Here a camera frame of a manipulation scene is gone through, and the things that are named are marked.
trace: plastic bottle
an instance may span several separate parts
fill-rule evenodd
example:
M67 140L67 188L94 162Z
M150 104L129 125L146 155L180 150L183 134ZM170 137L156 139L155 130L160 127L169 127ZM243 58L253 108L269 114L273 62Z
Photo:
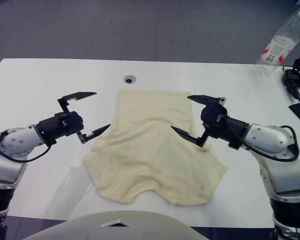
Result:
M269 76L300 41L300 8L276 32L254 65L254 71Z

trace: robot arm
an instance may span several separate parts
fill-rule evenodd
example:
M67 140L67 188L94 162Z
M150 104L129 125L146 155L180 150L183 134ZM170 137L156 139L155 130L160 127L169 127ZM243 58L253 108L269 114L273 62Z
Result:
M294 130L289 126L262 126L228 116L226 99L205 95L189 96L204 104L201 120L205 132L194 138L171 126L182 138L202 147L208 137L229 142L229 147L250 151L260 165L266 192L273 209L275 231L272 238L300 239L300 161Z
M0 134L0 223L5 219L10 200L14 195L27 163L34 161L46 154L56 139L77 134L82 144L102 134L110 125L106 125L92 134L82 134L83 119L75 111L67 108L71 99L80 100L95 92L77 92L58 99L63 112L56 113L53 117L40 121L36 125L26 128L8 129ZM46 144L47 150L37 157L27 160L32 150Z

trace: gray tiled floor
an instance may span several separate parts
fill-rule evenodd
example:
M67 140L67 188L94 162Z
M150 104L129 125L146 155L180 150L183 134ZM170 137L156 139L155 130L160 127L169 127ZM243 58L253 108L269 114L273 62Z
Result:
M2 58L252 64L294 0L1 0ZM300 56L300 43L284 64Z

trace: white table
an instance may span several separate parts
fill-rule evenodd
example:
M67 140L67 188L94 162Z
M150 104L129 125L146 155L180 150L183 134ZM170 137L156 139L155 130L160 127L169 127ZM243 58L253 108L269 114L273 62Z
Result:
M0 63L0 132L25 127L61 112L57 99L75 92L97 92L71 101L69 108L84 119L84 132L114 119L118 89L191 91L226 97L232 118L261 125L290 125L298 137L300 120L280 85L281 68L270 77L250 74L251 65L79 59L4 59ZM136 83L123 78L134 75ZM203 106L193 103L193 117L200 135ZM210 138L212 151L228 167L212 199L197 206L175 206L155 192L140 194L123 205L101 197L92 185L81 158L94 140L81 145L77 136L57 140L44 157L31 162L15 191L9 215L69 220L114 210L162 213L189 226L271 228L272 209L253 156ZM31 156L44 151L36 149Z

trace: bottle label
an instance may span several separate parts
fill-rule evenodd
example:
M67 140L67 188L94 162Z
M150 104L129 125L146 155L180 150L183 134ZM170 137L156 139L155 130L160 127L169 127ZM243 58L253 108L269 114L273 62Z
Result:
M295 42L285 36L274 36L262 52L261 57L271 65L279 65L295 47Z

